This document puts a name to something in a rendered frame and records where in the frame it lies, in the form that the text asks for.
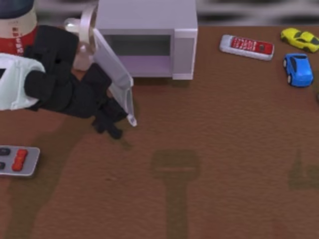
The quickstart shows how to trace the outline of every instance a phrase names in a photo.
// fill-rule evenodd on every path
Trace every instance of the blue toy car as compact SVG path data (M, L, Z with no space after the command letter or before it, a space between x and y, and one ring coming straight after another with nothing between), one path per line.
M314 81L313 71L306 54L286 54L284 68L287 72L288 84L291 86L307 87Z

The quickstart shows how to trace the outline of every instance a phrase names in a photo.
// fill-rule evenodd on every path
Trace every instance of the yellow toy car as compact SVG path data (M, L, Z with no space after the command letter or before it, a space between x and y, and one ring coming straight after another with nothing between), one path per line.
M319 49L319 39L307 31L299 31L295 28L287 28L281 32L280 38L283 42L306 52L316 52Z

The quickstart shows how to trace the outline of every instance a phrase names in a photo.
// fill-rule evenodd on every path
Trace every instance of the car wheel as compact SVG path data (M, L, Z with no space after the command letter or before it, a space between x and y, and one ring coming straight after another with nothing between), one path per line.
M303 50L304 50L305 52L311 52L308 47L304 47Z
M288 75L288 77L287 77L287 82L288 82L289 85L292 84L293 79L292 79L291 75Z
M289 43L288 39L286 37L282 37L281 40L285 43Z

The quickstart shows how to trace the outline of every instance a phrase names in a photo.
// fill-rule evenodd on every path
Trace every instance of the can label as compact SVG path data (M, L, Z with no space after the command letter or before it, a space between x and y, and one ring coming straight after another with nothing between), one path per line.
M22 56L24 48L33 44L36 26L34 8L18 18L0 19L0 52Z
M271 43L242 37L233 37L230 46L232 48L262 53L266 55L271 55L274 49L274 46Z

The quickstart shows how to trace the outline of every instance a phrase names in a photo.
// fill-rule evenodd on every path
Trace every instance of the wooden table surface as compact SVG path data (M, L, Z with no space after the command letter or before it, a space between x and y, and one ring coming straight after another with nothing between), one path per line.
M318 238L319 56L312 87L288 86L299 50L281 30L201 27L194 80L136 79L138 126L120 122L119 141L92 119L1 112L1 144L42 155L34 178L0 180L0 238ZM274 58L221 53L223 34L273 42Z

